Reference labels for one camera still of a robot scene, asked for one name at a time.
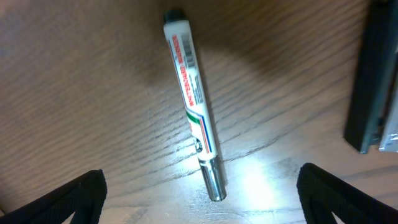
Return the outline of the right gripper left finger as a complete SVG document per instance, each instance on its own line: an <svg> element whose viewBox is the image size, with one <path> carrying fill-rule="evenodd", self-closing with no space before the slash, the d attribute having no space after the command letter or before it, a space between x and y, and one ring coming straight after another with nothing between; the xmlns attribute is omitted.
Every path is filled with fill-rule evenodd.
<svg viewBox="0 0 398 224"><path fill-rule="evenodd" d="M102 170L91 170L50 193L1 217L1 223L97 224L107 195Z"/></svg>

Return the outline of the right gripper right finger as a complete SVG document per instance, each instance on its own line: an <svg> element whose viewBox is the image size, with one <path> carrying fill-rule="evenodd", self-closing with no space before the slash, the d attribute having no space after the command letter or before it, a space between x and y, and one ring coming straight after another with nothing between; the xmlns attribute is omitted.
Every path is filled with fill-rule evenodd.
<svg viewBox="0 0 398 224"><path fill-rule="evenodd" d="M300 168L297 190L307 223L397 223L397 210L312 163Z"/></svg>

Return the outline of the red black stapler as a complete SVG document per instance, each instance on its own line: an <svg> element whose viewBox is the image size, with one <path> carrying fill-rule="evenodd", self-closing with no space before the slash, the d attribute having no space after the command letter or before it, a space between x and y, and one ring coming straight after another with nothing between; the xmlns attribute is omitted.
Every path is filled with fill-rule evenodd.
<svg viewBox="0 0 398 224"><path fill-rule="evenodd" d="M377 138L397 56L397 0L370 1L344 139L366 154Z"/></svg>

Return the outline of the black whiteboard marker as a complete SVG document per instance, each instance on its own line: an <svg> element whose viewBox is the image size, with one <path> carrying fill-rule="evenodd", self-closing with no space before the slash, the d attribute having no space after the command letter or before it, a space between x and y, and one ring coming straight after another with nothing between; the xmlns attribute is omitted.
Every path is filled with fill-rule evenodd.
<svg viewBox="0 0 398 224"><path fill-rule="evenodd" d="M181 9L171 9L165 13L164 34L172 55L206 189L210 200L220 202L226 198L226 189L218 148L201 81L190 23Z"/></svg>

